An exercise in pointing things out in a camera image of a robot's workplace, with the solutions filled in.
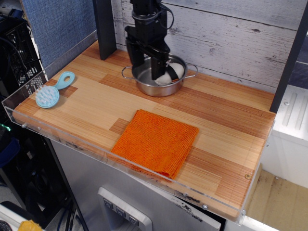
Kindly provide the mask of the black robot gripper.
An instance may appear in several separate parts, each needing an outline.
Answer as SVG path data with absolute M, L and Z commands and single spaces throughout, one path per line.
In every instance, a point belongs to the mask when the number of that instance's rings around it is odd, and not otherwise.
M 165 74 L 170 63 L 170 48 L 165 42 L 167 12 L 169 9 L 155 9 L 151 14 L 142 15 L 132 11 L 135 26 L 127 26 L 127 50 L 132 63 L 132 74 L 139 78 L 144 70 L 144 54 L 151 57 L 152 80 Z

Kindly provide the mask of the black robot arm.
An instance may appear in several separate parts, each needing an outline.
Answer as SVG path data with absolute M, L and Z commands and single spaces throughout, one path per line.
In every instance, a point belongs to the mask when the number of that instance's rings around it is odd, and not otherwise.
M 133 67 L 142 66 L 145 55 L 151 58 L 152 80 L 165 74 L 170 48 L 165 42 L 167 13 L 171 10 L 160 0 L 131 0 L 135 26 L 125 27 L 126 44 Z

